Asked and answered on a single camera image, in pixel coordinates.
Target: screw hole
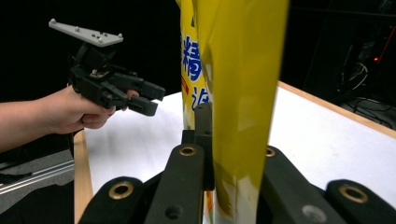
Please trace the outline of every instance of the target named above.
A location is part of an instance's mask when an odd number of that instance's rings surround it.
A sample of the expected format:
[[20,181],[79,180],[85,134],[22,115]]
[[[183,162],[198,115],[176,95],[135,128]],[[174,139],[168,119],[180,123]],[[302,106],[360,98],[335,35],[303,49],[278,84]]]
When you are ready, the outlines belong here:
[[178,205],[171,205],[165,210],[165,215],[167,218],[175,220],[180,218],[183,209]]
[[273,149],[271,149],[270,147],[267,148],[267,154],[266,154],[267,157],[274,157],[275,154],[276,152]]
[[179,153],[183,156],[192,156],[196,153],[195,149],[192,147],[183,147]]
[[361,189],[352,186],[341,186],[339,190],[344,197],[352,202],[367,203],[369,201],[369,197]]
[[108,196],[112,199],[119,200],[128,197],[134,192],[134,185],[130,182],[119,182],[108,191]]

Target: black mechanical part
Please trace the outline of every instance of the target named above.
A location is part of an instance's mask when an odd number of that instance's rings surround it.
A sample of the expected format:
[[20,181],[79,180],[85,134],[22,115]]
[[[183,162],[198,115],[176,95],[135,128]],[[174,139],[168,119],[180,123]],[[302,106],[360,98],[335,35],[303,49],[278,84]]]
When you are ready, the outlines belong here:
[[[157,104],[162,101],[165,89],[137,77],[130,71],[110,64],[115,50],[113,46],[98,48],[83,43],[72,66],[70,82],[76,92],[105,108],[129,108],[146,116],[154,116]],[[134,90],[139,96],[128,98],[126,92]]]
[[91,199],[79,224],[131,223],[140,214],[143,190],[142,182],[135,178],[108,181]]
[[346,223],[279,149],[268,146],[264,170],[261,195],[270,223]]
[[215,172],[212,153],[212,108],[209,102],[195,107],[195,130],[184,130],[182,143],[196,144],[205,151],[204,190],[215,188]]
[[324,197],[347,223],[396,223],[395,209],[360,183],[331,181]]
[[202,223],[204,150],[182,144],[172,150],[145,223]]

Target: yellow package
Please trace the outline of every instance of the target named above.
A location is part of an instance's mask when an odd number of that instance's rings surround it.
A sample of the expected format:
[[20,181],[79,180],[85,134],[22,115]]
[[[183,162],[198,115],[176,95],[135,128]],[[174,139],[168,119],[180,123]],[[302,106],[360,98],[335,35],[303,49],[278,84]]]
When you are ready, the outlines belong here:
[[177,0],[183,121],[211,102],[216,188],[205,221],[256,223],[289,0]]

